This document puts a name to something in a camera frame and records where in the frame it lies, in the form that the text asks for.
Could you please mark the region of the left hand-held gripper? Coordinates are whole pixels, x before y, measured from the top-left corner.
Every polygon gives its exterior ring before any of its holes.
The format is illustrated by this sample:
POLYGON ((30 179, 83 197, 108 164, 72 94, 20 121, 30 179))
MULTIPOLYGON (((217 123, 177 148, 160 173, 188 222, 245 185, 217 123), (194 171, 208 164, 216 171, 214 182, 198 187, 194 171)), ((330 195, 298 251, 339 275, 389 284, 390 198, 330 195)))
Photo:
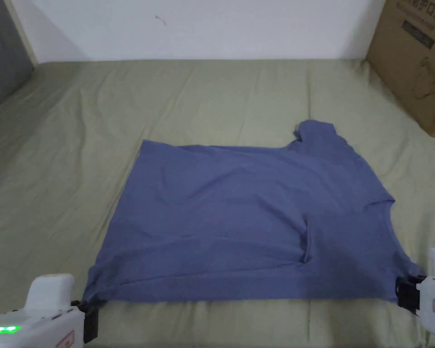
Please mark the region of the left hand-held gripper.
POLYGON ((82 348, 98 337, 99 308, 71 300, 71 274, 42 275, 23 308, 0 314, 0 348, 82 348))

